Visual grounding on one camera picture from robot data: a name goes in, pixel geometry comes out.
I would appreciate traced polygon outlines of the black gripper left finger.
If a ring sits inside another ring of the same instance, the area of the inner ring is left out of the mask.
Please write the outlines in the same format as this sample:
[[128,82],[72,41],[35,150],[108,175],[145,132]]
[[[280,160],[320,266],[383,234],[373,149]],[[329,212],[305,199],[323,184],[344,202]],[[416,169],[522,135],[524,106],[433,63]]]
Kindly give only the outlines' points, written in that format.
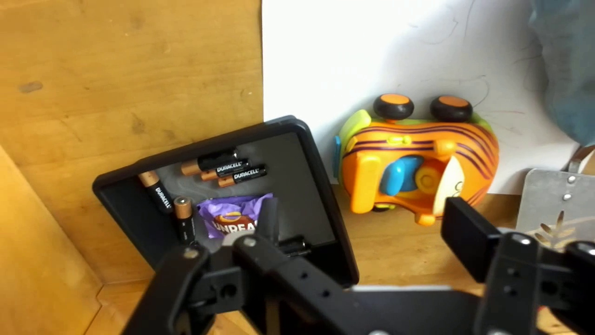
[[262,202],[258,214],[258,232],[271,242],[279,240],[279,199],[271,197]]

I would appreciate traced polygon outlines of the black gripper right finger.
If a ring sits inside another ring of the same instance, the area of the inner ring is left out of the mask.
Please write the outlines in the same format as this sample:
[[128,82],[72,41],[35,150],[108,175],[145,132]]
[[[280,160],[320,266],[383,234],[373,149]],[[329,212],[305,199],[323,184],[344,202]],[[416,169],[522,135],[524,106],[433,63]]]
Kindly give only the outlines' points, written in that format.
[[440,236],[470,277],[483,283],[500,230],[461,197],[448,197]]

